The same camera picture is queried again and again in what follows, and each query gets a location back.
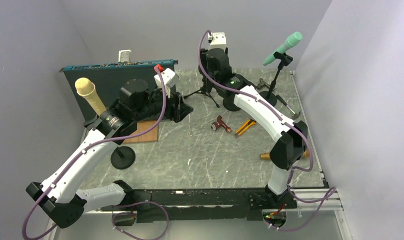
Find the black tripod shock mount stand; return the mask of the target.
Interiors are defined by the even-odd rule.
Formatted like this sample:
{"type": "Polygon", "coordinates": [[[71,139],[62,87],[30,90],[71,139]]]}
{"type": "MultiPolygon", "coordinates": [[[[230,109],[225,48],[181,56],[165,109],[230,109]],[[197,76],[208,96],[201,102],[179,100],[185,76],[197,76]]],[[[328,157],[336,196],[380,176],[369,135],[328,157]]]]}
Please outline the black tripod shock mount stand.
{"type": "Polygon", "coordinates": [[[188,94],[188,95],[185,95],[183,98],[184,98],[184,99],[187,99],[187,98],[189,98],[189,97],[192,96],[192,95],[200,94],[200,95],[207,96],[208,98],[210,98],[210,99],[214,102],[215,106],[216,106],[217,108],[219,108],[220,106],[219,106],[219,104],[215,101],[215,99],[212,97],[211,91],[212,91],[212,87],[202,86],[199,90],[196,90],[196,91],[194,91],[194,92],[192,92],[192,93],[190,93],[190,94],[188,94]]]}

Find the gold microphone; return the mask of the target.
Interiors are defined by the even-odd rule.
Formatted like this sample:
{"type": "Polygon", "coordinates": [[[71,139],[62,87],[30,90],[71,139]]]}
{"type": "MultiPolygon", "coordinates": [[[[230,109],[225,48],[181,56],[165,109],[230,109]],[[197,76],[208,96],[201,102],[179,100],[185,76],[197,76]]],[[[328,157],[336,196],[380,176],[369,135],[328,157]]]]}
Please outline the gold microphone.
{"type": "MultiPolygon", "coordinates": [[[[310,156],[310,152],[309,152],[308,150],[306,150],[306,151],[301,155],[301,158],[304,159],[304,158],[307,158],[307,157],[309,157],[309,156],[310,156]]],[[[260,158],[261,160],[271,160],[271,157],[270,157],[270,153],[269,153],[269,152],[260,154],[260,155],[259,155],[259,158],[260,158]]]]}

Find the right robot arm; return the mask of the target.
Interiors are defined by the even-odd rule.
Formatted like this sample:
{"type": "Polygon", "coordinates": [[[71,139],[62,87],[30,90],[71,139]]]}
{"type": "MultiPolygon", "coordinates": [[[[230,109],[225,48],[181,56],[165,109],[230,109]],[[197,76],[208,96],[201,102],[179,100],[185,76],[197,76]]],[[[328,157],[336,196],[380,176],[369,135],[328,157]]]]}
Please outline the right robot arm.
{"type": "Polygon", "coordinates": [[[223,106],[230,111],[243,110],[272,138],[274,145],[269,155],[273,167],[265,201],[272,208],[278,207],[289,192],[295,162],[309,148],[306,123],[280,113],[250,81],[234,73],[226,49],[202,48],[198,61],[200,72],[223,99],[223,106]]]}

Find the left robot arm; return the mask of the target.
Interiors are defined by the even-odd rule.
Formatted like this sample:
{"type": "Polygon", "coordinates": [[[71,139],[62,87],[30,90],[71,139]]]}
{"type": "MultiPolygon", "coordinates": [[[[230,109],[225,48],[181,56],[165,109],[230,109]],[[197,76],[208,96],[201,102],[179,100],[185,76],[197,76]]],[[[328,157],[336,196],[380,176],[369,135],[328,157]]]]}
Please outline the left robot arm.
{"type": "Polygon", "coordinates": [[[110,108],[89,124],[87,137],[74,154],[44,182],[32,182],[26,192],[62,229],[97,208],[127,210],[134,202],[132,187],[116,180],[107,186],[81,189],[86,176],[108,155],[124,168],[133,164],[135,152],[122,143],[136,131],[138,122],[161,117],[178,123],[192,111],[179,92],[164,95],[162,87],[149,89],[142,79],[129,80],[110,108]]]}

